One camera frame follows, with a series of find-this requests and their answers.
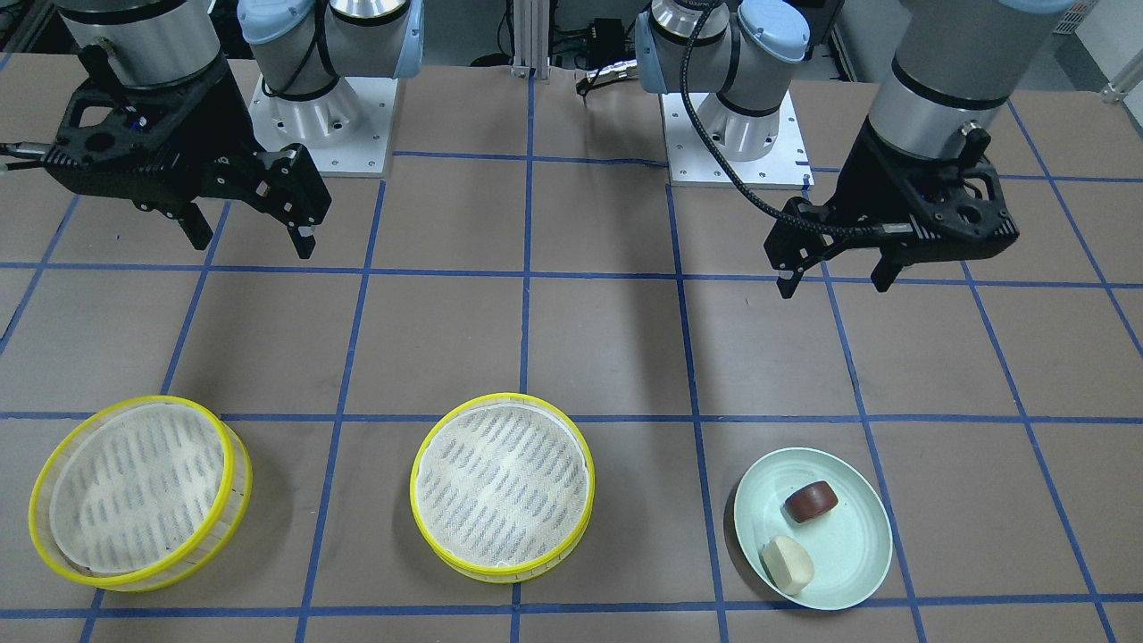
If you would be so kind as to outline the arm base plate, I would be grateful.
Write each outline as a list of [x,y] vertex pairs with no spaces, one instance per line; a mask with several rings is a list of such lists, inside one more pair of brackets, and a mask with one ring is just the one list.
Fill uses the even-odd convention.
[[298,143],[325,178],[387,175],[400,81],[351,77],[305,102],[272,98],[254,86],[249,113],[256,139],[274,151]]
[[[717,96],[706,93],[694,93],[690,99],[709,138],[749,188],[813,187],[812,163],[790,93],[776,113],[759,118],[732,113]],[[661,106],[673,186],[732,188],[730,175],[701,139],[686,113],[681,94],[661,96]]]

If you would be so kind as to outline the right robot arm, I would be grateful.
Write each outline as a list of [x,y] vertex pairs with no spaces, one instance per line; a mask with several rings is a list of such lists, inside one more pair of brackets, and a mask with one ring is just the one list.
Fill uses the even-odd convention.
[[82,196],[131,201],[203,251],[199,198],[241,201],[288,232],[305,260],[331,195],[312,151],[363,132],[351,79],[416,77],[421,1],[240,1],[261,73],[269,142],[254,132],[203,1],[59,1],[87,73],[54,140],[5,144]]

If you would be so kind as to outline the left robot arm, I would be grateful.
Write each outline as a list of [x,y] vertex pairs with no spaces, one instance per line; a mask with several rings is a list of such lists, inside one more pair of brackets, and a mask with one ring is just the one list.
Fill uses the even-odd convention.
[[653,1],[634,21],[640,85],[679,94],[706,154],[775,220],[764,241],[780,295],[838,254],[876,248],[885,292],[918,263],[992,259],[1020,232],[989,162],[989,124],[1012,97],[1066,1],[917,1],[845,160],[816,206],[767,204],[732,163],[764,152],[812,42],[785,1]]

